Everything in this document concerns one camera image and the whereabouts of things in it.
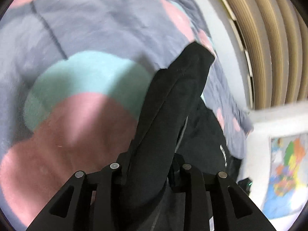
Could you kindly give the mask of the beige pleated curtain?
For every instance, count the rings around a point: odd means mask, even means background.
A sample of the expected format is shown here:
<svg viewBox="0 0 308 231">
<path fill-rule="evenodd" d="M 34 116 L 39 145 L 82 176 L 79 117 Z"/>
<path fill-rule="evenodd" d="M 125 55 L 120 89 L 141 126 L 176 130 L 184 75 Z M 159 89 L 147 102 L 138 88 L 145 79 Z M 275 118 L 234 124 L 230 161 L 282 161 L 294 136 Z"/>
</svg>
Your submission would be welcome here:
<svg viewBox="0 0 308 231">
<path fill-rule="evenodd" d="M 307 100 L 307 23 L 295 0 L 221 0 L 248 65 L 254 110 Z"/>
</svg>

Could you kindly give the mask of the grey floral fleece blanket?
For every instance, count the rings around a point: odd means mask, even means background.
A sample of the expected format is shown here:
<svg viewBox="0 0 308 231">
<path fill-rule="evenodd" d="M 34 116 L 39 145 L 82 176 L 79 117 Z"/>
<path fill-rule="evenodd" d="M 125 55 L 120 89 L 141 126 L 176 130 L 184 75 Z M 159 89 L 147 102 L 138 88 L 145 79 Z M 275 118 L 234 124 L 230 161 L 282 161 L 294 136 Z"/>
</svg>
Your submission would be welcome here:
<svg viewBox="0 0 308 231">
<path fill-rule="evenodd" d="M 128 153 L 155 74 L 191 43 L 214 56 L 201 94 L 238 175 L 252 123 L 205 21 L 209 0 L 14 0 L 1 19 L 1 229 L 27 230 L 81 170 Z"/>
</svg>

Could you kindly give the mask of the black garment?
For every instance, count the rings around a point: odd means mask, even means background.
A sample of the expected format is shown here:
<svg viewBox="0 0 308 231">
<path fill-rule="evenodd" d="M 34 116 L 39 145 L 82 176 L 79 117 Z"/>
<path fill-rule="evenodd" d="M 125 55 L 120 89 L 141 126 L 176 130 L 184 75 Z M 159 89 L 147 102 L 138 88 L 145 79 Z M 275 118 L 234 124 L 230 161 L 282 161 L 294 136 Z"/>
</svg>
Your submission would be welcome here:
<svg viewBox="0 0 308 231">
<path fill-rule="evenodd" d="M 185 196 L 168 179 L 175 154 L 203 173 L 236 179 L 236 160 L 201 98 L 214 59 L 194 42 L 153 77 L 123 164 L 121 194 L 113 197 L 117 230 L 184 230 Z"/>
</svg>

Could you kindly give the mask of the colourful wall map poster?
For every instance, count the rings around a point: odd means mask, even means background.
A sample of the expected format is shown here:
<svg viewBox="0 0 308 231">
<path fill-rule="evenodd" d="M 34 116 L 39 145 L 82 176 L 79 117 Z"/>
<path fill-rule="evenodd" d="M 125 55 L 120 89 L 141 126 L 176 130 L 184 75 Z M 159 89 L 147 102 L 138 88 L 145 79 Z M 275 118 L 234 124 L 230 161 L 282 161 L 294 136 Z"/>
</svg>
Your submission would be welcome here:
<svg viewBox="0 0 308 231">
<path fill-rule="evenodd" d="M 271 138 L 270 176 L 263 205 L 268 219 L 301 212 L 307 202 L 307 133 Z"/>
</svg>

